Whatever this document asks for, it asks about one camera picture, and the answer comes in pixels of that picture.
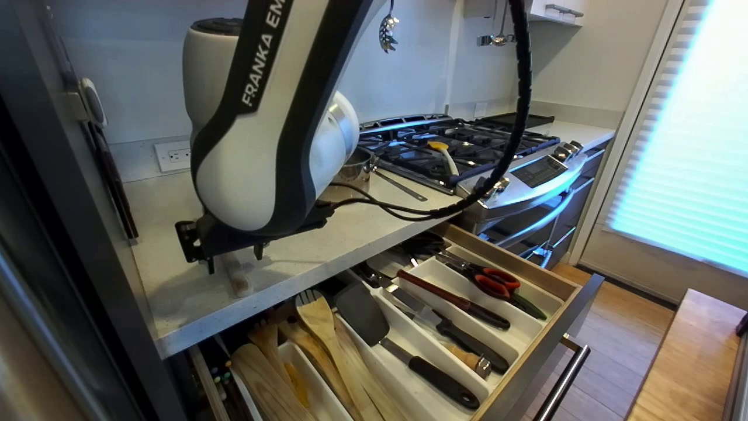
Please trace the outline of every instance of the window blind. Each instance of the window blind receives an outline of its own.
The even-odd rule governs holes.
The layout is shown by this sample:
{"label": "window blind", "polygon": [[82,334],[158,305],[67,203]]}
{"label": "window blind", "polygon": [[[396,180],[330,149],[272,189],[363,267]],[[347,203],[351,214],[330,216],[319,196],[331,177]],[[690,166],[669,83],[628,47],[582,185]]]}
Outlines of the window blind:
{"label": "window blind", "polygon": [[630,131],[604,228],[748,276],[748,2],[691,0]]}

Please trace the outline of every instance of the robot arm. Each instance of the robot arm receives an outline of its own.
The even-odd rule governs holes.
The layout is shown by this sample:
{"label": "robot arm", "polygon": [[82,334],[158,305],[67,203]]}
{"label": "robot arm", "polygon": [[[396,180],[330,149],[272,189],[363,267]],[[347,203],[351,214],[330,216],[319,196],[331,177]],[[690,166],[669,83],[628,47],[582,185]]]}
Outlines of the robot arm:
{"label": "robot arm", "polygon": [[191,180],[205,209],[176,222],[208,260],[325,225],[314,200],[358,142],[334,92],[371,0],[250,0],[244,19],[195,21],[185,39]]}

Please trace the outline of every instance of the white countertop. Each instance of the white countertop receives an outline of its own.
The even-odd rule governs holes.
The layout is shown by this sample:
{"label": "white countertop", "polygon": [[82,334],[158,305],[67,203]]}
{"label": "white countertop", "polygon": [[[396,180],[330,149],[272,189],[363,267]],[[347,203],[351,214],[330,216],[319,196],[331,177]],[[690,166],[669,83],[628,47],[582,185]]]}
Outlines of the white countertop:
{"label": "white countertop", "polygon": [[[579,141],[584,147],[612,139],[609,129],[565,122],[535,126],[533,131]],[[427,202],[416,202],[376,175],[371,175],[369,192],[376,200],[414,209],[436,209],[456,202],[456,196],[403,177],[396,180],[427,196]],[[262,263],[255,263],[250,250],[231,253],[216,260],[216,274],[208,276],[205,264],[185,263],[172,229],[176,219],[201,216],[188,173],[129,183],[126,195],[139,229],[133,256],[146,299],[145,308],[150,308],[145,318],[152,323],[160,359],[179,353],[439,222],[401,222],[373,205],[347,205],[337,211],[323,229],[272,242]]]}

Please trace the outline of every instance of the lower drawer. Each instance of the lower drawer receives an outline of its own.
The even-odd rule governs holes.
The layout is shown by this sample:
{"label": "lower drawer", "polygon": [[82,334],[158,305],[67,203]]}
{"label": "lower drawer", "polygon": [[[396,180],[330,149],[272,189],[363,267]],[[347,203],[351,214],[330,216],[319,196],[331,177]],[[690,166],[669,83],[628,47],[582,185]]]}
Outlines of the lower drawer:
{"label": "lower drawer", "polygon": [[[281,414],[293,414],[292,418],[302,418],[298,414],[313,414],[313,418],[353,418],[351,412],[346,412],[346,408],[354,408],[358,402],[353,398],[354,392],[346,392],[346,387],[353,384],[353,388],[359,388],[362,395],[373,402],[373,408],[378,402],[392,405],[386,405],[392,412],[378,412],[401,414],[401,418],[520,418],[529,399],[538,395],[535,388],[539,387],[552,353],[570,347],[573,359],[568,362],[568,370],[562,370],[553,390],[548,390],[546,405],[542,408],[548,418],[553,408],[561,402],[562,390],[570,387],[573,377],[589,353],[586,347],[575,347],[565,336],[565,332],[579,316],[584,316],[600,285],[600,278],[591,276],[586,285],[568,283],[543,270],[538,270],[535,264],[527,264],[505,250],[493,247],[490,243],[473,238],[472,233],[453,225],[441,225],[431,229],[431,233],[441,236],[453,256],[517,276],[520,283],[517,292],[543,313],[543,321],[539,321],[538,316],[529,316],[527,312],[520,312],[505,299],[489,297],[485,292],[468,283],[458,271],[449,270],[435,257],[421,256],[417,260],[410,260],[410,256],[403,256],[409,250],[401,253],[401,247],[396,247],[369,260],[369,267],[382,274],[407,270],[409,274],[416,274],[417,278],[424,278],[441,290],[470,299],[472,305],[479,305],[482,308],[493,312],[510,323],[506,330],[493,328],[464,313],[464,308],[399,281],[401,290],[416,294],[451,326],[479,339],[484,347],[493,349],[510,362],[506,370],[472,370],[464,366],[464,361],[470,361],[472,355],[473,362],[479,352],[470,353],[470,347],[458,347],[453,336],[441,336],[435,326],[424,323],[422,313],[417,313],[416,318],[407,316],[392,301],[386,287],[367,285],[367,294],[373,297],[386,318],[388,336],[410,355],[421,355],[422,361],[456,380],[460,387],[464,387],[479,399],[477,409],[468,409],[464,405],[449,399],[441,390],[401,366],[381,343],[369,347],[338,316],[334,352],[325,349],[325,343],[319,343],[309,332],[306,339],[288,334],[288,326],[282,326],[285,330],[281,330],[277,336],[275,332],[271,332],[271,341],[272,347],[277,347],[277,353],[265,352],[265,347],[258,343],[265,339],[252,334],[250,336],[256,341],[256,347],[248,347],[248,332],[272,326],[272,321],[277,323],[277,316],[282,318],[282,323],[292,321],[293,328],[298,326],[292,316],[289,299],[271,313],[256,316],[244,326],[215,336],[208,347],[209,355],[203,355],[205,343],[188,352],[191,361],[195,362],[195,373],[201,373],[205,398],[213,402],[209,408],[215,409],[215,417],[235,418],[237,399],[250,408],[240,409],[240,418],[244,418],[248,414],[255,414],[252,418],[285,418]],[[351,283],[362,283],[362,278],[347,271],[323,283],[317,290],[323,290],[325,297],[334,297],[337,290],[347,287]],[[231,377],[233,373],[235,380],[222,384],[215,380],[215,373],[222,373],[220,377]]]}

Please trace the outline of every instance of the countertop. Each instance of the countertop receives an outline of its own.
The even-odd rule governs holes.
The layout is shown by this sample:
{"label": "countertop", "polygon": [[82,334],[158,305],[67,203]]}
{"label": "countertop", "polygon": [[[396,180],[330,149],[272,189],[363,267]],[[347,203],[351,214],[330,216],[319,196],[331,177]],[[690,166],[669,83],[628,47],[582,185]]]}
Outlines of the countertop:
{"label": "countertop", "polygon": [[[565,122],[533,126],[533,131],[579,141],[584,147],[612,139],[609,129]],[[376,175],[371,175],[369,192],[376,200],[414,209],[436,209],[456,202],[456,196],[403,177],[396,180],[427,196],[427,202],[416,202]],[[152,323],[160,359],[174,355],[441,222],[401,222],[373,205],[347,205],[337,211],[323,229],[272,242],[262,263],[255,263],[250,250],[228,253],[216,260],[216,274],[208,276],[205,264],[185,263],[172,229],[176,219],[201,216],[188,173],[126,183],[126,195],[139,229],[133,257],[145,294],[143,308],[150,312],[145,318]]]}
{"label": "countertop", "polygon": [[686,290],[628,418],[722,418],[746,312]]}

